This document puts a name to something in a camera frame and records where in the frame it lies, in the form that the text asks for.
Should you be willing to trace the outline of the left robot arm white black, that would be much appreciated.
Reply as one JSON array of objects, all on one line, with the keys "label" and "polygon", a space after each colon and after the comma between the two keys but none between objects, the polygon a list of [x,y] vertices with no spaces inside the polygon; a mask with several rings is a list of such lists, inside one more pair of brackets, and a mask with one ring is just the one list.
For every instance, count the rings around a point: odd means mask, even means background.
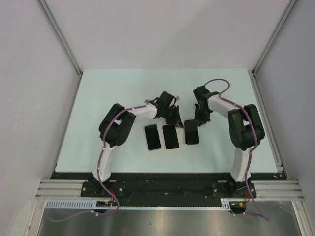
[{"label": "left robot arm white black", "polygon": [[143,105],[126,108],[116,103],[111,107],[98,128],[103,147],[97,167],[93,171],[93,178],[96,181],[91,188],[97,196],[102,197],[108,193],[109,185],[106,181],[111,177],[117,148],[127,140],[134,123],[164,118],[167,125],[184,127],[180,118],[179,100],[178,96],[164,91],[161,96],[146,100]]}]

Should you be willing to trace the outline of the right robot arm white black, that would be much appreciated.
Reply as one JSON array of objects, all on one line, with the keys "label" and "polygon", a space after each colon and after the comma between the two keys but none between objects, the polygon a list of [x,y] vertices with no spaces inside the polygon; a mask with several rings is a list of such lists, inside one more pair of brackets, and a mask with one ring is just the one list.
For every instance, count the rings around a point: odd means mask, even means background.
[{"label": "right robot arm white black", "polygon": [[215,91],[210,92],[205,86],[193,91],[195,121],[197,126],[210,121],[210,114],[216,112],[228,120],[229,135],[235,146],[234,160],[227,178],[227,192],[232,197],[239,197],[250,184],[252,154],[265,137],[265,131],[254,104],[241,106]]}]

